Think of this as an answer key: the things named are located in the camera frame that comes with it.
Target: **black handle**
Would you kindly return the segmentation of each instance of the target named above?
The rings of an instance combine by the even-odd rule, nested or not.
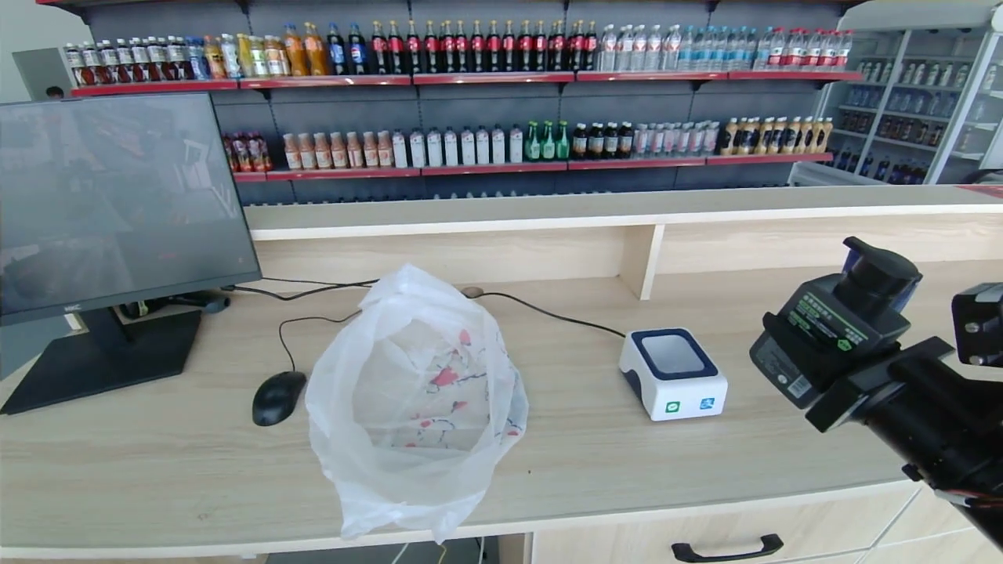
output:
[[[672,545],[672,554],[680,562],[734,562],[735,560],[748,560],[749,558],[759,558],[776,554],[776,551],[783,548],[783,541],[779,535],[763,535],[759,537],[762,541],[762,550],[748,552],[745,554],[731,554],[728,556],[700,556],[693,552],[693,547],[689,543],[676,543]]]

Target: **monitor stand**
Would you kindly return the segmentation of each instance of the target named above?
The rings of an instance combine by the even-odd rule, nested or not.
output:
[[[197,310],[123,325],[110,307],[78,315],[88,332],[49,343],[0,413],[180,374],[202,319]]]

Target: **plastic bag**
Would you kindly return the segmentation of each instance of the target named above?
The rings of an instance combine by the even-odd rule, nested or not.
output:
[[[526,432],[529,402],[497,323],[405,265],[376,283],[307,384],[310,445],[346,539],[394,523],[441,543]]]

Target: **black mouse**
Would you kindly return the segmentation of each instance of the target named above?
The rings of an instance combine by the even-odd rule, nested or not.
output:
[[[300,392],[307,383],[303,372],[280,372],[262,382],[254,394],[251,418],[259,427],[283,421],[296,409]]]

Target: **computer monitor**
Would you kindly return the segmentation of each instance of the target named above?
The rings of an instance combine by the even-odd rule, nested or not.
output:
[[[181,373],[201,311],[113,306],[261,278],[209,95],[0,105],[0,324],[78,313],[0,413]]]

